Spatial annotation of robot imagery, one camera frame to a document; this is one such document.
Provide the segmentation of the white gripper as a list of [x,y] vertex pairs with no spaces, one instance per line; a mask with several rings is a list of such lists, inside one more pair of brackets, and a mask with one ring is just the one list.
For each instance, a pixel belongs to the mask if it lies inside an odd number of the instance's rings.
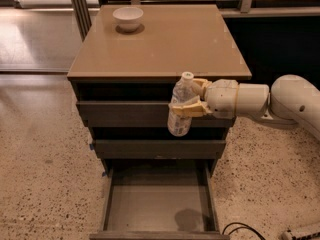
[[203,78],[192,80],[192,90],[205,102],[170,103],[169,109],[181,117],[203,117],[212,114],[219,119],[232,119],[235,116],[236,98],[239,84],[236,80],[219,79],[211,82]]

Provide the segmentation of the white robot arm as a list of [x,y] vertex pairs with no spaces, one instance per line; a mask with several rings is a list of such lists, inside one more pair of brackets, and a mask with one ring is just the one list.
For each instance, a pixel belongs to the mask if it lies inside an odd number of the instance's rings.
[[298,125],[320,139],[320,91],[300,76],[283,75],[270,86],[194,78],[189,89],[194,96],[171,102],[170,112],[187,118],[247,117],[274,128]]

